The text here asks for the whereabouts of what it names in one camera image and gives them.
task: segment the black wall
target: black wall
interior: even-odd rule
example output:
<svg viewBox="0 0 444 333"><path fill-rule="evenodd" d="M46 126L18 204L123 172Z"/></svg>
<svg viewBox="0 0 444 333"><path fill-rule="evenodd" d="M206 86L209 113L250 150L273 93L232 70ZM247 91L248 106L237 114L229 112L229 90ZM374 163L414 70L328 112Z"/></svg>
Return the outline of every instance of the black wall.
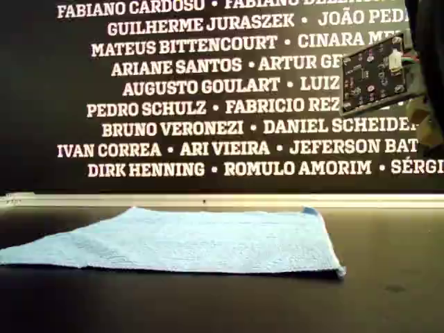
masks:
<svg viewBox="0 0 444 333"><path fill-rule="evenodd" d="M352 33L355 37L361 33L364 44L370 44L369 31L396 31L407 27L407 22L399 22L403 1L363 1L359 3L331 3L325 0L300 1L297 6L277 6L253 8L225 9L225 1L219 0L217 6L206 1L205 9L191 12L164 12L144 15L124 15L110 17L86 17L58 19L57 5L69 5L71 2L51 0L20 1L11 4L1 25L0 59L1 70L1 182L3 191L36 191L65 193L98 193L98 192L217 192L217 193L427 193L441 191L442 163L440 161L413 161L420 159L414 149L414 128L407 125L403 106L393 106L390 110L374 112L369 117L373 123L373 131L335 133L334 124L338 124L339 114L334 102L328 103L326 111L310 110L310 98L328 98L337 100L339 90L334 77L339 75L338 68L324 69L321 60L332 54L344 54L362 47L359 39L354 46L304 47L299 45L301 34L319 33ZM347 17L343 24L323 26L323 12L339 12L341 14L361 10L361 16L355 15L357 22L349 25ZM257 28L225 31L198 31L190 33L151 33L127 36L109 36L107 26L110 22L135 22L175 18L203 18L204 25L210 17L294 14L294 26L285 28ZM115 42L147 42L158 45L160 40L186 40L212 37L272 35L275 48L253 51L224 51L200 53L165 53L145 54L139 56L92 57L93 43ZM315 69L281 69L260 71L259 64L263 57L271 56L315 56ZM164 74L145 76L112 77L112 69L116 62L150 62L156 60L172 60L173 68L177 60L196 60L205 58L240 58L241 70L228 73L199 74ZM302 77L331 76L330 90L301 90ZM172 94L168 96L123 96L126 83L164 81L164 80L195 80L198 85L203 80L228 78L280 78L277 91L250 93L221 94ZM283 113L250 113L228 114L227 100L257 99L296 99L305 103L299 112ZM144 102L155 101L205 101L206 114L149 116L144 117L88 117L88 103L132 103L142 105ZM212 106L218 105L217 111ZM402 130L387 131L382 123L387 119L402 124ZM279 121L287 119L319 119L324 122L327 133L294 133L264 134L263 120ZM208 136L171 136L163 135L161 122L172 121L243 121L243 135L208 135ZM145 123L156 124L158 134L147 137L103 137L102 123ZM256 131L250 126L255 124ZM380 140L374 151L367 153L308 153L292 155L289 149L294 140L349 140L349 148L355 144L371 145ZM270 155L222 155L216 156L212 143L232 141L265 141ZM396 151L391 150L388 142L395 142ZM157 157L115 157L97 156L99 144L111 143L154 143L159 144L162 156ZM184 142L208 142L208 155L180 156ZM94 144L94 157L68 158L58 157L60 144ZM324 144L342 145L341 141L324 142ZM290 161L295 173L287 176L225 176L225 162L278 162L281 166ZM322 169L307 175L304 166L311 168L312 161L328 162L330 173L341 167L343 173L323 174ZM351 174L352 163L361 164L362 174ZM161 163L161 162L202 162L205 164L205 175L193 177L132 177L129 175L130 163ZM88 164L122 163L125 164L126 176L121 177L88 177ZM402 173L396 166L403 168Z"/></svg>

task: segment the circuit board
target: circuit board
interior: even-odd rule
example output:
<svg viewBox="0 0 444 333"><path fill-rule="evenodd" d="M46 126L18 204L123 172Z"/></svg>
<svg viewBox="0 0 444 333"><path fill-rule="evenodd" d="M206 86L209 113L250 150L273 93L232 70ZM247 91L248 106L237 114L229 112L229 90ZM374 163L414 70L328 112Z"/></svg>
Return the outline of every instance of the circuit board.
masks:
<svg viewBox="0 0 444 333"><path fill-rule="evenodd" d="M406 72L402 67L404 35L374 44L367 49L342 59L342 111L356 114L376 110L393 102L393 97L403 98L407 93ZM393 59L399 59L399 66L393 68Z"/></svg>

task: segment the black table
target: black table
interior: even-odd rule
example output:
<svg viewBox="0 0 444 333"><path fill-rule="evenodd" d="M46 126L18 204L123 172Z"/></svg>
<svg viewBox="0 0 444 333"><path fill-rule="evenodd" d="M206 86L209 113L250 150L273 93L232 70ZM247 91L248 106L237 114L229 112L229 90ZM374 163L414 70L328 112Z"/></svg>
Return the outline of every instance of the black table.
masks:
<svg viewBox="0 0 444 333"><path fill-rule="evenodd" d="M0 210L0 248L125 208ZM324 209L343 282L0 267L2 332L444 332L444 210Z"/></svg>

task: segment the blue towel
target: blue towel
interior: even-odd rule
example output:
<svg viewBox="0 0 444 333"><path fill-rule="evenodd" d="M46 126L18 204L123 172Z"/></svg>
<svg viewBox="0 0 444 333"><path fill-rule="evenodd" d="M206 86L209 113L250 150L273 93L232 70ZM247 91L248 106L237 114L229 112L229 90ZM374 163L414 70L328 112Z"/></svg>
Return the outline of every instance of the blue towel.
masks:
<svg viewBox="0 0 444 333"><path fill-rule="evenodd" d="M0 264L195 273L336 271L322 216L302 212L157 212L131 208L71 232L0 250Z"/></svg>

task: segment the towel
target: towel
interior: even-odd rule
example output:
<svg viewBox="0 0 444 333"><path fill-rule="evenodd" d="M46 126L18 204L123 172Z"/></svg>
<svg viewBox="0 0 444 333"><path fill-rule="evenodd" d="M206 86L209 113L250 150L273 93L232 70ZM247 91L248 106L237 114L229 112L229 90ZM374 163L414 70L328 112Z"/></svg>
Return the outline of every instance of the towel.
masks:
<svg viewBox="0 0 444 333"><path fill-rule="evenodd" d="M302 212L159 212L133 207L71 232L0 250L0 264L194 273L336 271L323 217Z"/></svg>

